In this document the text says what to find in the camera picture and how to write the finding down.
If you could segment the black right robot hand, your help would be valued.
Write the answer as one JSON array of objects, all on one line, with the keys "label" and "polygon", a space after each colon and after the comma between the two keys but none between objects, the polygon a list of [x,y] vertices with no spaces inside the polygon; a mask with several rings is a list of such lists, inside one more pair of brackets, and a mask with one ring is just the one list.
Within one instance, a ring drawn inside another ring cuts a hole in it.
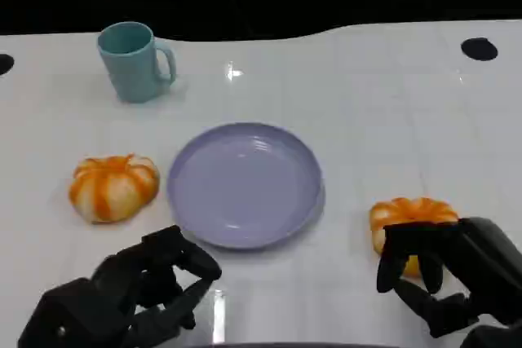
[{"label": "black right robot hand", "polygon": [[464,347],[521,345],[521,254],[487,218],[387,226],[377,290],[395,291],[434,338],[469,328]]}]

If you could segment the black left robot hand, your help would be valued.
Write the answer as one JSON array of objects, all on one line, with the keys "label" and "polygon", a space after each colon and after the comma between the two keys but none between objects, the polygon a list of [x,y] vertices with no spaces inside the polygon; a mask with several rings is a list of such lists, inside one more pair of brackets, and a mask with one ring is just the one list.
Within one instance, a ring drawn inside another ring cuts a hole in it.
[{"label": "black left robot hand", "polygon": [[123,314],[120,347],[155,347],[196,327],[194,310],[222,275],[176,225],[106,257],[91,277]]}]

